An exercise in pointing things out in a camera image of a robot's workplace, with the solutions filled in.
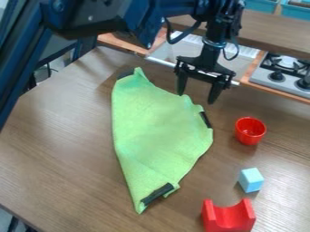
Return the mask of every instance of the red block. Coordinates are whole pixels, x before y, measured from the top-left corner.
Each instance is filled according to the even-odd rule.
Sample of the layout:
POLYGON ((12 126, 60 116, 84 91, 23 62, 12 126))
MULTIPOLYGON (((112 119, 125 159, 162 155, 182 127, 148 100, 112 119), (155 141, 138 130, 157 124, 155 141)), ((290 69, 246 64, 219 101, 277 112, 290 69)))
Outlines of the red block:
POLYGON ((206 199, 201 214, 207 232, 250 231, 256 221, 248 198, 243 198, 240 203, 228 208, 216 207, 211 199, 206 199))

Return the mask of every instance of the green cloth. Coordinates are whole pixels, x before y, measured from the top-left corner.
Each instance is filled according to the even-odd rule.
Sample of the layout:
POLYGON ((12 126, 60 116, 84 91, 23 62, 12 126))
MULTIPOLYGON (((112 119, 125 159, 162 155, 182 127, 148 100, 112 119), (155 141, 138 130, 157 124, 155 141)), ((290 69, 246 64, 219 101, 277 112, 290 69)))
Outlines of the green cloth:
POLYGON ((139 214, 147 207, 145 198, 167 197, 178 189, 212 144, 213 130, 201 112, 189 96, 156 87, 141 68, 115 83, 114 147, 139 214))

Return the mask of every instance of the red cup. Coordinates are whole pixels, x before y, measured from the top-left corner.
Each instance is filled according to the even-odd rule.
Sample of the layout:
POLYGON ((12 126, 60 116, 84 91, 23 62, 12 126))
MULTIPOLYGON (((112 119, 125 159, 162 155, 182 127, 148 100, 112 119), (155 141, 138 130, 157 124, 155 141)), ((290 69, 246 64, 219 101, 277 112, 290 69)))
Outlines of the red cup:
POLYGON ((265 124, 255 118, 241 118, 236 122, 236 137, 246 145, 258 144, 266 134, 265 124))

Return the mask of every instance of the blue block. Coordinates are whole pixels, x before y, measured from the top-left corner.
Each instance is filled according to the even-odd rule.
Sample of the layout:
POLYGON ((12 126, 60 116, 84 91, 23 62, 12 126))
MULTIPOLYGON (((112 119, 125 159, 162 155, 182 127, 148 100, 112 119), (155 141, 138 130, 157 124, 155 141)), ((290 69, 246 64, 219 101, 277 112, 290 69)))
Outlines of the blue block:
POLYGON ((242 189, 249 193, 259 191, 264 183, 264 178, 257 168, 243 169, 240 172, 238 182, 242 189))

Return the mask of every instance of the cable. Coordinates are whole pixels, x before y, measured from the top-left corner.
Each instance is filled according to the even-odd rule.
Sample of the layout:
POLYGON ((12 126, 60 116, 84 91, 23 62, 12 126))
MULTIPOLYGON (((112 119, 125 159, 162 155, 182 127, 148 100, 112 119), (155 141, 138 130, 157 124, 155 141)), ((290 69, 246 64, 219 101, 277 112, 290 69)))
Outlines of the cable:
POLYGON ((231 40, 232 40, 233 44, 236 46, 236 48, 237 48, 236 54, 233 55, 232 57, 228 58, 228 57, 227 57, 227 54, 226 54, 226 51, 225 51, 225 48, 223 48, 223 55, 224 55, 224 58, 225 58, 225 60, 227 60, 227 61, 229 61, 229 62, 235 60, 235 59, 239 56, 239 52, 240 52, 239 44, 238 44, 238 42, 237 42, 237 40, 236 40, 236 37, 233 36, 233 37, 231 38, 231 40))
POLYGON ((165 18, 165 22, 167 24, 167 41, 169 44, 176 44, 176 43, 180 42, 182 39, 184 39, 189 34, 192 34, 197 28, 199 28, 201 26, 201 21, 197 21, 190 28, 188 28, 186 31, 184 31, 182 34, 180 34, 179 36, 177 36, 174 39, 171 39, 171 33, 174 30, 172 28, 171 23, 169 22, 169 20, 167 18, 165 18))

